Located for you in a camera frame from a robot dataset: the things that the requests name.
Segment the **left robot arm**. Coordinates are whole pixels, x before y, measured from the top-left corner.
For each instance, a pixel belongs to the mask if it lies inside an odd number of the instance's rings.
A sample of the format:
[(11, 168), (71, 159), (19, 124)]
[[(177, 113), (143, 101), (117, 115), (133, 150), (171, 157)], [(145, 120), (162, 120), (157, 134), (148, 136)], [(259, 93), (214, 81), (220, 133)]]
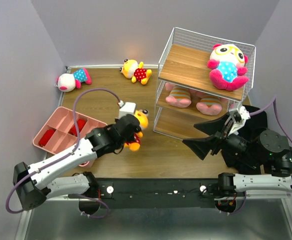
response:
[(128, 114), (105, 127), (94, 128), (75, 145), (31, 165), (20, 162), (14, 166), (13, 189), (23, 211), (32, 210), (47, 199), (79, 194), (90, 198), (96, 194), (93, 176), (82, 173), (74, 177), (61, 177), (72, 168), (93, 162), (106, 154), (114, 153), (141, 131), (140, 121)]

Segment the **yellow frog plush front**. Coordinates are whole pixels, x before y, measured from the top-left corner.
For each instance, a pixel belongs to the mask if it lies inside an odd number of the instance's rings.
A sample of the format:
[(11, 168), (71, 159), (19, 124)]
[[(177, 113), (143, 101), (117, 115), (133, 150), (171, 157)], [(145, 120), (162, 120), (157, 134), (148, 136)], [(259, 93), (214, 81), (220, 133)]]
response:
[(134, 133), (134, 139), (125, 143), (124, 147), (129, 148), (131, 151), (135, 152), (140, 149), (141, 139), (143, 138), (143, 130), (149, 125), (148, 121), (149, 111), (147, 109), (137, 110), (134, 116), (139, 120), (141, 131)]

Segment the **pink frog plush striped shirt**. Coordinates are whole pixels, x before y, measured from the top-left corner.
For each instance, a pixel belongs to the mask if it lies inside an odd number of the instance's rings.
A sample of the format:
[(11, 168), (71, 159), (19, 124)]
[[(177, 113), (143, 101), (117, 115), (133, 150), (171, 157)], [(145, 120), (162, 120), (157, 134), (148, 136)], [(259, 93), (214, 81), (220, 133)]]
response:
[(200, 99), (196, 104), (197, 110), (208, 116), (218, 115), (223, 109), (223, 104), (229, 101), (226, 98), (201, 91), (196, 92), (195, 95)]

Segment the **pink plush face down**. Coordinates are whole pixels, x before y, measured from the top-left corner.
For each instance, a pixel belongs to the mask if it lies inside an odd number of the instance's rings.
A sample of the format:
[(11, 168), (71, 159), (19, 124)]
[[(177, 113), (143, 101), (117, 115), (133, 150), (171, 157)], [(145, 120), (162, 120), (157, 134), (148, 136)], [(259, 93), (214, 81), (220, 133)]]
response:
[(169, 105), (187, 108), (191, 104), (191, 94), (188, 88), (167, 82), (165, 83), (165, 89), (169, 92), (169, 95), (165, 98)]

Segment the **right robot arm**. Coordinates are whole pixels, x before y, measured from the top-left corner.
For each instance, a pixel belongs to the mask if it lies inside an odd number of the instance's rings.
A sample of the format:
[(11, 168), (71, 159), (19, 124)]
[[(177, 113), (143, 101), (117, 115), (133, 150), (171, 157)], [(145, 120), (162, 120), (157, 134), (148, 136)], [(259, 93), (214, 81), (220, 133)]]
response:
[(237, 174), (219, 174), (216, 184), (206, 192), (215, 197), (252, 190), (292, 193), (292, 146), (288, 138), (267, 127), (258, 128), (249, 139), (238, 135), (236, 132), (249, 119), (249, 116), (226, 114), (197, 123), (194, 128), (207, 137), (182, 141), (199, 159), (221, 152), (226, 164), (238, 170)]

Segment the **white panda plush with glasses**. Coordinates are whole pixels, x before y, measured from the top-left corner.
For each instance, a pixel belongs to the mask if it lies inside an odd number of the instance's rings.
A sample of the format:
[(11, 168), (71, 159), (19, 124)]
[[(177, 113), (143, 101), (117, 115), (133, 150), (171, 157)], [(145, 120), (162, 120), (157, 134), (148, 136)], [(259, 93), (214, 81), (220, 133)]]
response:
[(209, 78), (212, 84), (230, 92), (243, 87), (249, 81), (245, 67), (247, 62), (248, 57), (236, 45), (214, 45), (207, 63), (211, 69)]

